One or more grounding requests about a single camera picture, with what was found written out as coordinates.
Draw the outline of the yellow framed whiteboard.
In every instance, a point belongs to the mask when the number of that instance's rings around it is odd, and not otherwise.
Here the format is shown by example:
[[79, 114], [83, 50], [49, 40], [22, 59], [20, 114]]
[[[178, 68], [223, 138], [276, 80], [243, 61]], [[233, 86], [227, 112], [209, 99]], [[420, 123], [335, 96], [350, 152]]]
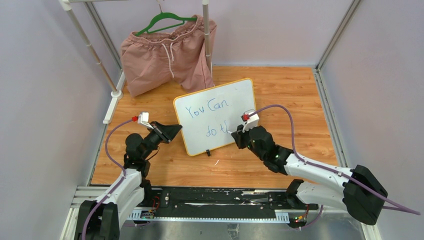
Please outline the yellow framed whiteboard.
[[181, 95], [173, 106], [186, 153], [193, 157], [235, 142], [227, 131], [236, 131], [242, 115], [256, 110], [254, 83], [244, 78]]

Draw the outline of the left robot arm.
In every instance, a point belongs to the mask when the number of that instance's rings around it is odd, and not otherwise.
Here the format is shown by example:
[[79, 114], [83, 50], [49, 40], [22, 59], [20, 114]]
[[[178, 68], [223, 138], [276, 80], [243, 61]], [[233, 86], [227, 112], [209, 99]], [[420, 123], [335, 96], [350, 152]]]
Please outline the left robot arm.
[[131, 133], [125, 139], [123, 164], [112, 157], [121, 173], [115, 182], [94, 200], [79, 207], [75, 240], [118, 240], [121, 228], [137, 205], [149, 206], [154, 201], [151, 182], [147, 179], [150, 159], [160, 144], [169, 144], [183, 128], [180, 124], [147, 124], [149, 133], [142, 137]]

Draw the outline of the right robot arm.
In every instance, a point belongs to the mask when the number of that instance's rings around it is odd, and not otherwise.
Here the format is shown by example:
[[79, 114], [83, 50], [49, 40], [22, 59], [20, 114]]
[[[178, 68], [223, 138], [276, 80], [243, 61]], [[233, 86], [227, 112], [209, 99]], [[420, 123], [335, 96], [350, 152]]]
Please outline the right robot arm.
[[357, 221], [377, 223], [388, 193], [365, 166], [354, 169], [325, 164], [280, 146], [263, 126], [243, 131], [239, 125], [231, 133], [239, 149], [249, 149], [272, 172], [294, 176], [286, 190], [285, 201], [292, 209], [301, 205], [325, 205], [348, 212]]

